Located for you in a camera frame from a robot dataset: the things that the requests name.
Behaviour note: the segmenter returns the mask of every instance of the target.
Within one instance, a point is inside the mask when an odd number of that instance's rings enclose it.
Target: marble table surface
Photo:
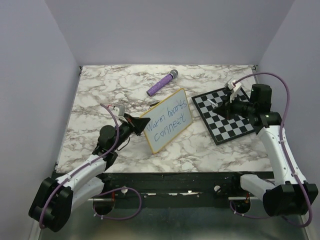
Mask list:
[[[177,69],[179,75],[150,97],[146,91]],[[84,66],[70,114],[56,171],[67,173],[92,153],[99,130],[114,126],[102,104],[120,104],[140,117],[150,104],[161,101],[180,88],[186,91],[192,124],[157,154],[152,154],[145,136],[133,135],[129,145],[106,172],[229,172],[272,171],[262,142],[255,133],[216,145],[191,97],[224,87],[230,79],[251,74],[247,65],[99,65]],[[242,81],[250,95],[253,77]]]

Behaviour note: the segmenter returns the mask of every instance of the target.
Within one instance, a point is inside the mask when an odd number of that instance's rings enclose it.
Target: black and white checkerboard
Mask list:
[[[214,106],[212,106],[208,99],[214,103],[220,104],[222,102],[221,97],[226,94],[227,90],[221,88],[192,97],[192,100],[216,145],[229,142],[255,131],[249,121],[241,116],[235,116],[231,120],[226,120],[224,117],[219,116],[212,111]],[[247,94],[242,88],[238,95],[241,101],[249,101]]]

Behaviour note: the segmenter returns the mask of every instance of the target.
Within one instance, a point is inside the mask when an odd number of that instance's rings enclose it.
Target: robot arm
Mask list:
[[[296,177],[303,184],[311,204],[318,195],[318,189],[315,184],[308,183],[301,173],[283,128],[282,138],[295,172],[291,171],[279,137],[282,119],[279,113],[270,111],[272,95],[270,86],[252,85],[250,101],[246,102],[240,101],[237,97],[241,84],[239,82],[235,84],[235,82],[232,81],[225,85],[230,92],[224,96],[223,102],[213,111],[228,120],[234,115],[249,119],[268,153],[275,179],[273,185],[256,175],[245,174],[240,177],[241,188],[259,198],[269,216],[306,214],[308,206]]]
[[[40,221],[47,200],[61,183],[65,182],[48,203],[43,218],[44,226],[53,232],[59,231],[66,224],[74,209],[102,192],[104,183],[99,179],[99,174],[110,168],[115,162],[118,156],[115,149],[124,143],[132,133],[139,136],[150,121],[148,117],[137,118],[126,113],[119,119],[122,124],[119,127],[119,138],[114,150],[105,155],[115,144],[117,134],[113,126],[106,125],[100,130],[98,143],[92,155],[84,163],[68,174],[57,179],[48,177],[41,183],[29,210],[31,218]]]

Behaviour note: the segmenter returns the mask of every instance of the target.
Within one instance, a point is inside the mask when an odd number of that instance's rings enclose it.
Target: small whiteboard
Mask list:
[[[185,90],[180,88],[141,117],[151,119],[143,132],[156,154],[192,123]]]

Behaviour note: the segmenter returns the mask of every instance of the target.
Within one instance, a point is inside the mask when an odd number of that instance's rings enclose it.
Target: purple wire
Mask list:
[[[283,129],[284,129],[284,126],[285,126],[285,120],[287,118],[287,113],[288,113],[288,110],[289,110],[289,104],[290,104],[290,92],[289,92],[289,87],[288,85],[286,84],[286,82],[278,75],[274,74],[274,73],[271,73],[271,72],[256,72],[256,73],[252,73],[252,74],[249,74],[247,76],[244,76],[242,78],[240,78],[239,80],[235,81],[233,83],[233,85],[236,85],[237,83],[241,82],[242,80],[246,79],[246,78],[249,78],[249,77],[252,77],[252,76],[256,76],[256,75],[270,75],[270,76],[273,76],[277,79],[279,79],[282,84],[284,85],[285,87],[285,91],[286,91],[286,104],[285,104],[285,109],[284,109],[284,113],[283,113],[283,117],[282,117],[282,121],[281,121],[281,124],[280,124],[280,129],[279,129],[279,138],[280,138],[280,143],[281,143],[281,147],[283,149],[283,152],[284,152],[284,155],[285,155],[285,158],[287,160],[287,163],[289,164],[289,167],[290,167],[290,170],[291,170],[291,173],[292,175],[294,176],[295,180],[297,181],[299,187],[301,188],[301,191],[303,193],[303,196],[305,198],[305,201],[306,201],[306,205],[308,207],[308,212],[309,212],[309,218],[308,220],[303,223],[303,224],[298,224],[298,223],[295,223],[295,222],[292,222],[290,221],[289,219],[287,219],[286,217],[282,217],[283,219],[285,219],[288,223],[296,226],[296,227],[299,227],[299,228],[305,228],[307,226],[310,225],[311,221],[312,221],[312,218],[313,218],[313,212],[312,212],[312,208],[311,208],[311,203],[310,203],[310,200],[309,200],[309,197],[308,197],[308,194],[303,186],[303,184],[301,183],[300,179],[298,178],[297,175],[295,175],[294,173],[296,172],[295,170],[295,167],[293,166],[292,162],[291,162],[291,159],[290,159],[290,156],[289,156],[289,153],[287,151],[287,148],[286,148],[286,145],[284,143],[284,138],[283,138]]]
[[[269,219],[271,218],[271,216],[250,216],[250,215],[244,215],[242,213],[237,212],[236,210],[236,204],[234,203],[234,201],[230,201],[230,209],[232,210],[232,212],[235,215],[241,216],[241,217],[245,217],[247,219]]]
[[[101,217],[101,218],[104,218],[104,219],[110,219],[110,220],[128,220],[128,219],[131,219],[133,217],[135,217],[141,210],[141,206],[142,206],[142,199],[141,199],[141,196],[139,194],[139,192],[137,190],[135,190],[134,188],[131,188],[131,187],[120,187],[120,188],[116,188],[116,189],[113,189],[113,190],[110,190],[110,191],[106,191],[104,193],[101,193],[97,196],[103,196],[103,195],[107,195],[107,194],[111,194],[113,192],[116,192],[116,191],[119,191],[119,190],[125,190],[125,189],[128,189],[128,190],[131,190],[133,192],[135,192],[137,195],[138,195],[138,198],[139,198],[139,207],[137,209],[137,211],[130,215],[130,216],[125,216],[125,217],[112,217],[112,216],[103,216],[103,215],[99,215],[97,212],[96,212],[96,207],[93,206],[93,210],[94,210],[94,214]]]
[[[98,157],[96,157],[95,159],[93,159],[93,160],[91,161],[91,163],[94,163],[94,162],[96,162],[97,160],[99,160],[100,158],[103,158],[104,156],[106,156],[107,154],[109,154],[109,153],[115,148],[115,146],[117,145],[118,140],[119,140],[119,135],[120,135],[119,125],[118,125],[118,122],[117,122],[117,119],[116,119],[115,115],[111,112],[111,110],[110,110],[107,106],[105,106],[105,105],[103,105],[103,104],[100,104],[100,105],[101,105],[102,107],[104,107],[104,108],[109,112],[109,114],[111,115],[112,119],[114,120],[115,129],[116,129],[116,138],[115,138],[115,142],[114,142],[114,144],[112,145],[112,147],[111,147],[108,151],[106,151],[104,154],[102,154],[101,156],[98,156]],[[86,168],[86,167],[89,166],[89,165],[90,165],[90,164],[87,163],[87,164],[79,167],[76,171],[74,171],[72,174],[70,174],[70,177],[72,178],[74,175],[76,175],[78,172],[80,172],[82,169]],[[46,212],[46,210],[47,210],[47,207],[48,207],[50,201],[51,201],[52,198],[56,195],[57,191],[58,191],[66,182],[68,182],[68,180],[69,180],[68,178],[66,178],[65,180],[63,180],[63,181],[52,191],[52,193],[51,193],[50,196],[48,197],[47,201],[45,202],[44,207],[43,207],[42,212],[41,212],[41,215],[40,215],[40,218],[39,218],[39,227],[40,227],[41,229],[46,228],[46,226],[43,225],[43,221],[44,221],[44,217],[45,217],[45,212]]]

